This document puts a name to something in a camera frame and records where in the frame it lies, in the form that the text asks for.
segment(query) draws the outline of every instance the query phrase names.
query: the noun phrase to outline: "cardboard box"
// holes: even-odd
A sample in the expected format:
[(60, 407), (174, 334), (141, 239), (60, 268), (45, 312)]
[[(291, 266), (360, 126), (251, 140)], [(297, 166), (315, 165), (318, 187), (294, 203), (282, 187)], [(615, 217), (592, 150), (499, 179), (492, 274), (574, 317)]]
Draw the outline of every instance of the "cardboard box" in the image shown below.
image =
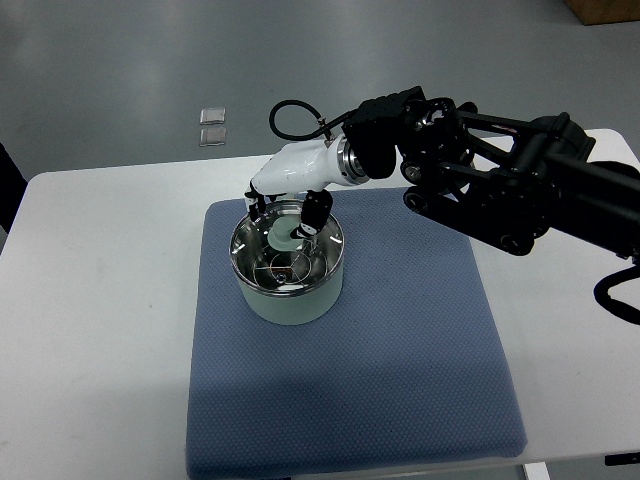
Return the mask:
[(584, 25), (640, 20), (640, 0), (565, 0)]

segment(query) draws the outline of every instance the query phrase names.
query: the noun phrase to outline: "white table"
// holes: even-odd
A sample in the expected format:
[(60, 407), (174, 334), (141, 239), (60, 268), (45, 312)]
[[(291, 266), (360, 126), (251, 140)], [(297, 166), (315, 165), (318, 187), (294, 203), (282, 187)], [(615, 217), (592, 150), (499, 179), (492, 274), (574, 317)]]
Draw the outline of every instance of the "white table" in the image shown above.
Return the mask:
[[(592, 159), (637, 162), (616, 132), (590, 134)], [(268, 158), (31, 181), (0, 255), (0, 478), (186, 478), (204, 214), (240, 197)], [(363, 188), (405, 183), (396, 174)], [(472, 243), (529, 444), (515, 459), (378, 473), (640, 450), (640, 328), (592, 296), (600, 278), (628, 263), (558, 232), (524, 258)], [(616, 294), (637, 297), (639, 288)]]

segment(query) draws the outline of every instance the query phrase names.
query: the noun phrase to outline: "blue mat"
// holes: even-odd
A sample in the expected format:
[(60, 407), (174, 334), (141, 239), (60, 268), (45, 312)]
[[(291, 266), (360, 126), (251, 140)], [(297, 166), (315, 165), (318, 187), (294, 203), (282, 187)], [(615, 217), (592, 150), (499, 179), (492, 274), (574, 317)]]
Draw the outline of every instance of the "blue mat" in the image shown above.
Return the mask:
[(202, 240), (191, 363), (192, 479), (273, 478), (484, 457), (527, 443), (469, 240), (410, 212), (404, 189), (334, 194), (344, 286), (309, 324), (271, 324), (230, 266), (244, 201)]

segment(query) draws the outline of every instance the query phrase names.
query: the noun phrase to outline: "black cable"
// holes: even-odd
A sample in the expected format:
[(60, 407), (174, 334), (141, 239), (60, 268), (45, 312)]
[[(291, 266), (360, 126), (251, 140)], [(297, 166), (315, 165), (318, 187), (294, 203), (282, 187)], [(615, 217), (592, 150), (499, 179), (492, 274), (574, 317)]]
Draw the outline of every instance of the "black cable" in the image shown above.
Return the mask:
[(616, 317), (634, 325), (640, 325), (640, 311), (638, 311), (638, 309), (620, 300), (615, 300), (609, 295), (610, 288), (636, 278), (640, 278), (640, 265), (634, 265), (631, 268), (603, 278), (593, 289), (593, 296), (602, 308)]
[(271, 131), (274, 134), (276, 134), (278, 137), (284, 140), (292, 141), (292, 142), (302, 142), (304, 140), (313, 140), (314, 138), (318, 138), (320, 135), (324, 135), (325, 133), (328, 133), (328, 132), (330, 133), (333, 127), (340, 125), (342, 122), (344, 122), (346, 119), (348, 119), (351, 115), (355, 113), (355, 110), (351, 110), (349, 112), (343, 113), (338, 118), (330, 121), (326, 125), (323, 125), (319, 129), (317, 129), (315, 132), (311, 132), (306, 135), (290, 135), (288, 133), (281, 132), (278, 129), (278, 127), (276, 127), (276, 114), (282, 108), (288, 107), (288, 106), (302, 107), (305, 110), (311, 112), (316, 117), (316, 120), (320, 120), (322, 118), (322, 115), (320, 115), (320, 112), (318, 112), (318, 110), (316, 110), (311, 105), (301, 100), (283, 100), (277, 103), (276, 105), (274, 105), (274, 107), (271, 109), (271, 113), (269, 114), (269, 127), (271, 127)]

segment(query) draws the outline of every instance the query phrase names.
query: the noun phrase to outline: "black object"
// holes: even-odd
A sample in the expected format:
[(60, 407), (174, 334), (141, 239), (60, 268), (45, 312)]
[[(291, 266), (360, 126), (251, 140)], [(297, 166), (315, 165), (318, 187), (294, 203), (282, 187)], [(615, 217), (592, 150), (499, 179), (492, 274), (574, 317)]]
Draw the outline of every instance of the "black object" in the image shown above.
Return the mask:
[[(398, 148), (401, 172), (413, 184), (404, 202), (422, 216), (512, 255), (527, 255), (555, 228), (640, 262), (640, 173), (619, 162), (587, 163), (595, 140), (568, 113), (530, 122), (481, 115), (471, 102), (456, 108), (414, 87), (367, 100), (330, 125), (340, 119), (370, 178), (394, 172)], [(470, 129), (509, 135), (513, 147), (503, 151)], [(476, 153), (496, 166), (476, 170)], [(596, 288), (598, 303), (640, 323), (635, 309), (606, 295), (607, 284)]]
[[(284, 133), (280, 131), (278, 127), (276, 127), (276, 114), (282, 108), (287, 106), (302, 107), (305, 110), (311, 112), (313, 116), (316, 117), (316, 120), (318, 121), (318, 123), (321, 125), (320, 128), (306, 135), (290, 135), (288, 133)], [(322, 119), (322, 115), (320, 115), (320, 112), (318, 112), (318, 110), (313, 108), (307, 102), (303, 102), (301, 100), (283, 100), (282, 102), (279, 102), (276, 105), (274, 105), (274, 107), (271, 109), (271, 113), (269, 113), (269, 127), (271, 127), (271, 131), (274, 134), (276, 134), (276, 136), (284, 140), (289, 140), (291, 142), (313, 140), (314, 138), (318, 138), (320, 135), (326, 135), (328, 138), (331, 135), (331, 129), (333, 127), (340, 125), (342, 122), (344, 122), (347, 118), (349, 118), (353, 114), (353, 112), (354, 111), (343, 113), (338, 118), (330, 121), (329, 123), (325, 123), (324, 120)]]
[(302, 204), (300, 226), (291, 232), (291, 238), (308, 238), (324, 228), (331, 213), (333, 197), (326, 190), (309, 190)]
[(619, 465), (633, 465), (634, 463), (640, 463), (640, 452), (621, 453), (619, 455), (606, 455), (604, 457), (604, 464), (607, 467), (616, 467)]
[(602, 308), (616, 317), (620, 317), (634, 325), (640, 325), (640, 311), (620, 300), (611, 298), (609, 295), (610, 288), (636, 278), (640, 278), (640, 266), (638, 265), (609, 275), (598, 282), (593, 289), (593, 296)]
[(9, 233), (27, 182), (0, 143), (0, 226)]

